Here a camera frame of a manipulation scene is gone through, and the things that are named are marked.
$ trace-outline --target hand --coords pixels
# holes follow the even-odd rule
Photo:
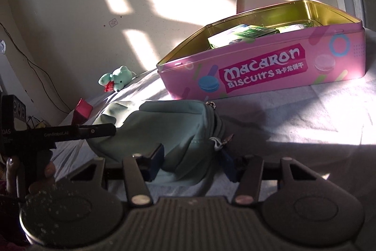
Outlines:
[[[20,160],[17,156],[12,156],[11,158],[8,158],[6,161],[6,190],[9,193],[10,196],[16,197],[17,196],[17,184],[16,184],[16,178],[17,178],[17,170],[20,166]],[[29,187],[29,193],[30,194],[36,194],[40,190],[51,186],[55,183],[54,174],[56,172],[55,165],[50,162],[45,170],[44,175],[46,176],[45,179],[42,179],[40,181],[34,182]]]

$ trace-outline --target white bedsheet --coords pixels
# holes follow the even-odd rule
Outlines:
[[[376,32],[367,30],[366,38],[364,78],[231,97],[215,103],[225,121],[226,134],[235,133],[230,150],[255,153],[267,161],[291,156],[320,174],[328,174],[329,180],[356,196],[366,212],[357,244],[362,250],[376,250]],[[103,94],[88,102],[98,114],[112,101],[168,99],[171,97],[154,71],[119,93]],[[62,124],[70,124],[71,117],[67,116]],[[53,155],[56,178],[93,157],[86,141],[58,143]],[[219,171],[206,189],[202,184],[150,189],[156,199],[160,195],[197,195],[207,189],[207,195],[231,197],[236,187]],[[110,191],[125,199],[121,182],[111,184]]]

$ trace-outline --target teal stuffed animal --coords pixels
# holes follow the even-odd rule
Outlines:
[[[115,69],[112,74],[104,74],[98,81],[100,85],[105,87],[105,92],[120,92],[131,80],[134,72],[131,72],[126,66]]]

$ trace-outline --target ring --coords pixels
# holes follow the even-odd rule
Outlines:
[[[344,52],[336,52],[335,49],[334,49],[334,42],[335,40],[337,40],[338,38],[342,38],[346,41],[346,49]],[[332,54],[336,57],[343,57],[345,55],[347,55],[347,53],[349,52],[350,50],[350,39],[348,38],[347,35],[345,34],[335,34],[332,39],[330,40],[330,43],[329,43],[329,48],[330,48],[330,51],[332,52]]]

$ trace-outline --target green pouch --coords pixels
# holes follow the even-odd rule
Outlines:
[[[196,100],[116,101],[110,103],[93,124],[113,123],[115,136],[87,142],[108,163],[121,163],[134,153],[148,155],[157,144],[165,150],[165,161],[155,184],[187,186],[201,181],[215,155],[224,124],[213,106]]]

